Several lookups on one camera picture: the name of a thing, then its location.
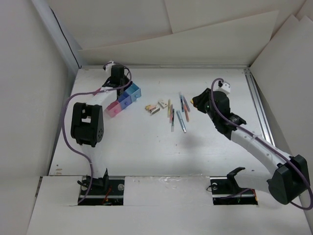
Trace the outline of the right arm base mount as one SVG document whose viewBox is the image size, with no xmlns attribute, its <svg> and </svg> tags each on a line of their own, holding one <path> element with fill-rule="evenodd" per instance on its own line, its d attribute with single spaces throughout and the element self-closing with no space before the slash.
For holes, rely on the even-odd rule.
<svg viewBox="0 0 313 235">
<path fill-rule="evenodd" d="M 210 185 L 207 191 L 212 193 L 214 206 L 221 205 L 258 205 L 258 199 L 254 189 L 241 188 L 235 181 L 235 176 L 245 170 L 238 167 L 226 176 L 210 177 Z"/>
</svg>

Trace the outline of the white boxed eraser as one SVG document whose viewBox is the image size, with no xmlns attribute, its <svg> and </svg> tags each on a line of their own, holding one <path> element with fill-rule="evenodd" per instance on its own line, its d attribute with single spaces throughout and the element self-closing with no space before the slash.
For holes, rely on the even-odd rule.
<svg viewBox="0 0 313 235">
<path fill-rule="evenodd" d="M 168 103 L 165 102 L 165 101 L 162 100 L 162 99 L 159 99 L 159 100 L 158 100 L 158 104 L 159 104 L 159 106 L 160 106 L 162 109 L 165 109 L 165 108 L 168 107 Z"/>
</svg>

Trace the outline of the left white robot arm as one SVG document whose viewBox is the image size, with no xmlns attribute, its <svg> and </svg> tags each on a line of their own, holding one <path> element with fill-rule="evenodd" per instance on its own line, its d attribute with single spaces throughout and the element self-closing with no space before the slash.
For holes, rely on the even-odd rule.
<svg viewBox="0 0 313 235">
<path fill-rule="evenodd" d="M 105 135 L 104 114 L 106 111 L 122 110 L 117 101 L 129 86 L 133 84 L 130 70 L 119 63 L 108 63 L 104 66 L 109 73 L 108 79 L 95 92 L 76 93 L 71 98 L 91 95 L 86 102 L 75 102 L 72 107 L 70 135 L 82 147 L 80 155 L 87 157 L 92 165 L 92 188 L 98 194 L 104 194 L 109 189 L 109 182 L 102 178 L 105 167 L 102 166 L 99 147 Z"/>
</svg>

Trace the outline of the pink beige correction tape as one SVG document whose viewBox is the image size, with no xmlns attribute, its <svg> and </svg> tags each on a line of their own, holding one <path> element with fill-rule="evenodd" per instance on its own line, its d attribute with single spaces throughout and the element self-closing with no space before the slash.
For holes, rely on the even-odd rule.
<svg viewBox="0 0 313 235">
<path fill-rule="evenodd" d="M 154 115 L 155 113 L 159 112 L 160 111 L 160 106 L 159 105 L 156 105 L 156 106 L 153 106 L 149 109 L 149 112 L 151 115 Z"/>
</svg>

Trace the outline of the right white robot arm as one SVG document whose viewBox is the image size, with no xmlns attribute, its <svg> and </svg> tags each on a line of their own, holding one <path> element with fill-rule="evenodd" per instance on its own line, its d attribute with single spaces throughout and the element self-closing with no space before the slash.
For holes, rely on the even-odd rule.
<svg viewBox="0 0 313 235">
<path fill-rule="evenodd" d="M 243 127 L 246 121 L 231 112 L 224 92 L 207 88 L 191 102 L 198 111 L 209 115 L 219 133 L 244 148 L 267 169 L 259 174 L 241 166 L 229 172 L 225 189 L 228 198 L 256 189 L 286 205 L 304 191 L 313 194 L 306 159 L 301 155 L 291 156 L 246 130 Z"/>
</svg>

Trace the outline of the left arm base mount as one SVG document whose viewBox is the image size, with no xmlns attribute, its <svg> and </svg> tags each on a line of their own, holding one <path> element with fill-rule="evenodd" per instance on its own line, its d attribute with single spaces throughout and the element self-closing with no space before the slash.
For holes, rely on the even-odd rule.
<svg viewBox="0 0 313 235">
<path fill-rule="evenodd" d="M 125 178 L 112 178 L 107 175 L 93 179 L 88 194 L 90 176 L 77 183 L 81 187 L 78 197 L 79 206 L 123 206 Z"/>
</svg>

